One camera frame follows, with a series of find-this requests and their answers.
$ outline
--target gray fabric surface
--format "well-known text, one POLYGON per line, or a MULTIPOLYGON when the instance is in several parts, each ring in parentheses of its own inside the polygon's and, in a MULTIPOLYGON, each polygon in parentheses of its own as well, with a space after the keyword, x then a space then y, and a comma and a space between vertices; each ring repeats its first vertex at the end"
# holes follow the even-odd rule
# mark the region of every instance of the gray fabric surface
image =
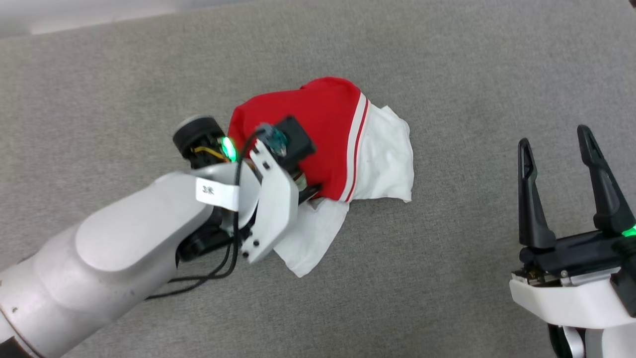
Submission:
MULTIPOLYGON (((627 0, 281 1, 0 41, 0 262, 185 163, 183 118, 342 76, 411 127, 413 202, 356 202, 298 279, 274 254, 139 305, 68 357, 551 357, 508 290, 516 144, 559 235, 593 229, 576 125, 636 206, 627 0)), ((210 269, 217 255, 183 267, 210 269)))

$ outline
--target striped trim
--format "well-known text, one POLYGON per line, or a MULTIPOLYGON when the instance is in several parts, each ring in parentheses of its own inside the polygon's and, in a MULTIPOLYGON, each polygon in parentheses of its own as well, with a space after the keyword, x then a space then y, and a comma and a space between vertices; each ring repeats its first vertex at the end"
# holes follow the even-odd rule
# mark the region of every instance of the striped trim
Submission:
POLYGON ((369 101, 360 93, 354 119, 349 130, 349 140, 347 142, 347 181, 342 190, 340 201, 349 201, 351 194, 356 186, 356 170, 357 170, 357 147, 362 135, 362 128, 366 119, 366 110, 369 107, 369 101))

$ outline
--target green led indicator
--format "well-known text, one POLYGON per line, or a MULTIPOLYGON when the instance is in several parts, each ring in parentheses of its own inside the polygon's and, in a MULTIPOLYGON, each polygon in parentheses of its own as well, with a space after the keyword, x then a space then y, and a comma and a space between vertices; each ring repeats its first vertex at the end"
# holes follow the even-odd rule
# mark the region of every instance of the green led indicator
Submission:
POLYGON ((232 144, 232 140, 230 137, 223 137, 221 140, 221 146, 223 147, 223 153, 230 158, 232 162, 237 160, 237 151, 234 149, 234 144, 232 144))
POLYGON ((636 236, 636 225, 633 228, 623 231, 623 236, 628 238, 630 236, 636 236))

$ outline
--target white stripe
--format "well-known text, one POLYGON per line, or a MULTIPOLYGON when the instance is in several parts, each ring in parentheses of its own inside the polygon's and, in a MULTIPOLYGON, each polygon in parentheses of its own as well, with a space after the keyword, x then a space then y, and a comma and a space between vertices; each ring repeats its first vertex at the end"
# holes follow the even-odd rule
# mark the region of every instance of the white stripe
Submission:
POLYGON ((364 115, 364 107, 366 106, 366 97, 360 92, 360 98, 354 113, 354 119, 351 122, 351 128, 349 129, 349 140, 347 141, 347 181, 345 182, 345 188, 342 190, 340 201, 347 200, 347 196, 351 191, 351 186, 354 184, 354 168, 356 166, 356 139, 360 130, 360 124, 362 123, 364 115))

